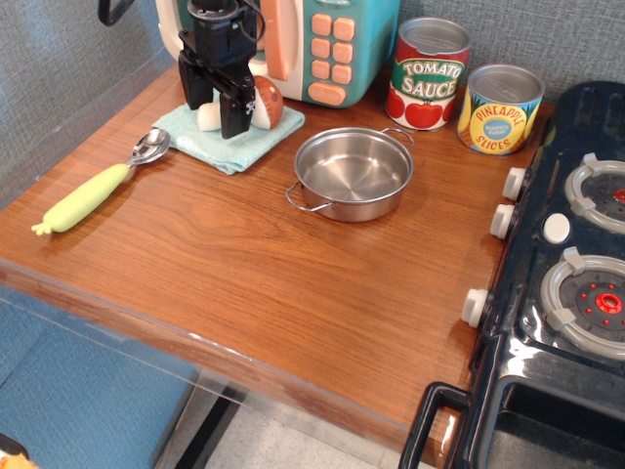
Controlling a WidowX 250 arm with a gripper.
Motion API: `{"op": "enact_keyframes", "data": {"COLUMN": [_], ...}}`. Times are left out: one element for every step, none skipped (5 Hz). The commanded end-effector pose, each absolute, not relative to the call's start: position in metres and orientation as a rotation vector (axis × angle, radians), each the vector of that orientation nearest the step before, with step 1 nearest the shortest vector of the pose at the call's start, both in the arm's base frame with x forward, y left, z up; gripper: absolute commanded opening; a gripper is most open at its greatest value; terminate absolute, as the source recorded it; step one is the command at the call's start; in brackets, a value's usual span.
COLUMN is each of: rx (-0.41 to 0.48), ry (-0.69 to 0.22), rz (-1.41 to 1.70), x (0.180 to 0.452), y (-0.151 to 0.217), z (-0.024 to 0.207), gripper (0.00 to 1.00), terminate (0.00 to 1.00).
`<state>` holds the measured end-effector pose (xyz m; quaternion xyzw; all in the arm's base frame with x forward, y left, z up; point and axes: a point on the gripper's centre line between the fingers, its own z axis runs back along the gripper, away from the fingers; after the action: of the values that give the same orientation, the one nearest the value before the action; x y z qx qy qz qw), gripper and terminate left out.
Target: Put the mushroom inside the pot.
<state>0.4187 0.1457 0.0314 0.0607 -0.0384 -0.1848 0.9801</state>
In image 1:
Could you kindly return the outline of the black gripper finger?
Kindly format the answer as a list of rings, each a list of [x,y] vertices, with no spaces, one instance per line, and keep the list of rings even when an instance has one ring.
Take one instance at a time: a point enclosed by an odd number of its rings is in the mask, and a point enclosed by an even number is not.
[[[220,95],[221,132],[231,139],[247,132],[255,108],[255,87],[226,90]]]
[[[186,53],[179,54],[179,73],[187,105],[191,110],[214,102],[214,87],[208,80],[204,67],[190,59]]]

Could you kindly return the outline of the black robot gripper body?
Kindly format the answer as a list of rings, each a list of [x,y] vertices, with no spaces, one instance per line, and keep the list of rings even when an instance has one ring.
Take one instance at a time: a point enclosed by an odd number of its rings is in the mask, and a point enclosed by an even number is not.
[[[256,53],[259,5],[254,1],[188,1],[192,28],[179,32],[180,53],[200,64],[220,94],[254,86],[249,61]]]

